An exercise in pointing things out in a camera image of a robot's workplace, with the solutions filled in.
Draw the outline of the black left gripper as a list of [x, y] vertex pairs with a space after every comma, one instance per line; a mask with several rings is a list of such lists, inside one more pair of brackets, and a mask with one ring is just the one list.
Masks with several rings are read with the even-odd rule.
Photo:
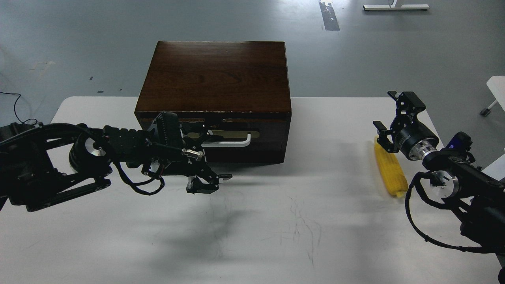
[[[233, 178], [232, 174], [217, 174], [205, 161], [202, 144], [215, 142], [214, 135], [210, 134], [202, 123], [181, 122], [180, 130], [183, 137], [173, 137], [169, 142], [178, 142], [176, 146], [166, 142], [157, 143], [157, 153], [161, 159], [161, 176], [187, 176], [186, 192], [191, 194], [211, 194], [219, 189], [224, 180]], [[202, 152], [200, 160], [197, 154], [190, 151]]]

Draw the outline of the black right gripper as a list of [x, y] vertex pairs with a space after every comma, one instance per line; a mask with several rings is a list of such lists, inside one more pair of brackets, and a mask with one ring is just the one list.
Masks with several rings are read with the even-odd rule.
[[[426, 105], [414, 92], [388, 91], [387, 94], [396, 102], [396, 117], [393, 130], [387, 129], [381, 121], [373, 121], [377, 129], [377, 143], [387, 153], [401, 152], [411, 161], [421, 160], [425, 153], [436, 149], [439, 138], [422, 122], [418, 114], [426, 110]], [[388, 135], [393, 134], [393, 142]]]

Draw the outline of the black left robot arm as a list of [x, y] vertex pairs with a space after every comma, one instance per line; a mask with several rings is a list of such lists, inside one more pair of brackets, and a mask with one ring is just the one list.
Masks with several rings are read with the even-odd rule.
[[200, 124], [183, 127], [172, 112], [160, 112], [146, 131], [90, 128], [86, 124], [11, 123], [1, 127], [1, 205], [38, 211], [111, 185], [114, 165], [134, 192], [151, 196], [163, 176], [188, 177], [187, 192], [211, 194], [231, 174], [217, 174], [204, 157], [204, 142], [216, 142]]

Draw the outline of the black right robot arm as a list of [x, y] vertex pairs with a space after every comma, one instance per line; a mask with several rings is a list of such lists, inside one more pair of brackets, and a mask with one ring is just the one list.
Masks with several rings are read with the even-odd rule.
[[[387, 94], [395, 101], [396, 115], [389, 127], [373, 121], [378, 135], [375, 148], [382, 149], [376, 150], [376, 160], [390, 194], [406, 195], [406, 216], [415, 232], [439, 247], [495, 254], [504, 266], [504, 183], [473, 165], [472, 140], [466, 133], [456, 133], [446, 147], [437, 149], [439, 138], [418, 119], [426, 106], [414, 92], [390, 90]], [[400, 167], [394, 165], [393, 153], [398, 152], [410, 161], [421, 161], [425, 169], [416, 173], [408, 186], [400, 177]], [[428, 205], [450, 210], [460, 221], [460, 234], [478, 246], [452, 246], [422, 232], [411, 216], [413, 189]]]

